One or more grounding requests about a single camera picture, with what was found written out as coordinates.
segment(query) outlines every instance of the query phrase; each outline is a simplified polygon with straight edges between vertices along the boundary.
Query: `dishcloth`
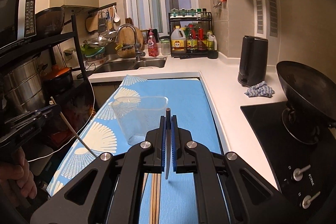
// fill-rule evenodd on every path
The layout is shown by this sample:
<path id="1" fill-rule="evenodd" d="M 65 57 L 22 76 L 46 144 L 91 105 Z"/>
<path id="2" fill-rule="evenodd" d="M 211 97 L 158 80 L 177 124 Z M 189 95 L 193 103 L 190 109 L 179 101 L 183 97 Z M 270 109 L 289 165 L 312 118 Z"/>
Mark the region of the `dishcloth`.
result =
<path id="1" fill-rule="evenodd" d="M 262 81 L 250 88 L 245 92 L 248 97 L 268 97 L 271 98 L 275 91 L 267 85 L 265 81 Z"/>

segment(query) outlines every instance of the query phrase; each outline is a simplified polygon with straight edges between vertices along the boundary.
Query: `chrome faucet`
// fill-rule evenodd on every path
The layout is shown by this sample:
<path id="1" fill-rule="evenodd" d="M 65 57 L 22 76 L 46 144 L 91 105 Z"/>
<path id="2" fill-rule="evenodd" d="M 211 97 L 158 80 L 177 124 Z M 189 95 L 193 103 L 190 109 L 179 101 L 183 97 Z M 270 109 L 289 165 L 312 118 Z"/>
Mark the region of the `chrome faucet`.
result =
<path id="1" fill-rule="evenodd" d="M 117 31 L 117 37 L 115 38 L 115 42 L 116 42 L 116 43 L 119 42 L 119 34 L 120 34 L 120 31 L 121 31 L 123 28 L 126 28 L 126 27 L 130 27 L 130 28 L 133 30 L 133 33 L 134 33 L 135 60 L 136 60 L 136 61 L 141 61 L 141 57 L 142 57 L 142 56 L 145 56 L 146 53 L 141 51 L 141 43 L 138 43 L 137 30 L 135 29 L 135 27 L 134 27 L 133 25 L 128 24 L 128 23 L 121 25 L 121 26 L 118 28 L 118 31 Z"/>

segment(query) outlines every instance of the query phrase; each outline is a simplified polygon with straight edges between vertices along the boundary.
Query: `air vent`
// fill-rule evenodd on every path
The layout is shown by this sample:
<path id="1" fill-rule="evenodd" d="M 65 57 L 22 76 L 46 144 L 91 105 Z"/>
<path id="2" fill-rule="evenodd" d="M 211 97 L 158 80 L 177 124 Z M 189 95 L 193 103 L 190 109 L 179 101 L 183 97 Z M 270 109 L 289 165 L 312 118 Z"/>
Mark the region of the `air vent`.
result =
<path id="1" fill-rule="evenodd" d="M 277 0 L 269 0 L 269 35 L 278 37 Z"/>
<path id="2" fill-rule="evenodd" d="M 263 0 L 255 0 L 257 8 L 257 33 L 264 33 Z"/>

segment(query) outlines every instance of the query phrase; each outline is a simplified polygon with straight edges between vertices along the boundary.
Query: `sink basin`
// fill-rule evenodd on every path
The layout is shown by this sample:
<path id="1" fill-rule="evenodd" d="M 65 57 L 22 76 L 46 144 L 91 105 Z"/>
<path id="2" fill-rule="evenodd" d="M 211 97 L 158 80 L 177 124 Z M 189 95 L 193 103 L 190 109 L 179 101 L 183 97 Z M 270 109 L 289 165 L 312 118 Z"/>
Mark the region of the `sink basin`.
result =
<path id="1" fill-rule="evenodd" d="M 166 64 L 166 58 L 157 58 L 157 59 L 144 59 L 138 61 L 134 64 L 133 70 L 137 70 L 140 67 L 159 67 L 163 68 Z"/>
<path id="2" fill-rule="evenodd" d="M 121 60 L 105 63 L 95 70 L 94 74 L 118 72 L 121 70 L 137 70 L 140 67 L 159 67 L 163 68 L 166 64 L 166 57 L 159 57 L 156 59 L 142 59 L 136 60 Z"/>

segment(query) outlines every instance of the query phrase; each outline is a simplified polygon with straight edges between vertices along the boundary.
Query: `blue mat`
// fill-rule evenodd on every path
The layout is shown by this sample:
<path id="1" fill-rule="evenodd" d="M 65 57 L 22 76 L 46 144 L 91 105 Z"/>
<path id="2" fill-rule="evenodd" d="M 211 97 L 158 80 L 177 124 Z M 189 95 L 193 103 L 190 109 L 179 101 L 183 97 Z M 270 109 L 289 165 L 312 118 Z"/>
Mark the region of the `blue mat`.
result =
<path id="1" fill-rule="evenodd" d="M 210 151 L 221 153 L 209 103 L 199 80 L 157 79 L 146 80 L 126 76 L 120 87 L 106 101 L 81 134 L 81 138 L 97 154 L 127 152 L 127 144 L 113 113 L 111 102 L 123 96 L 165 96 L 171 114 L 177 115 L 180 128 L 191 132 L 193 140 L 204 144 Z M 93 156 L 76 141 L 56 171 L 47 190 L 51 196 L 59 191 L 90 162 Z M 168 180 L 161 178 L 160 224 L 198 223 L 194 179 L 192 174 L 175 174 L 170 166 Z M 152 176 L 149 175 L 140 210 L 141 224 L 149 223 Z"/>

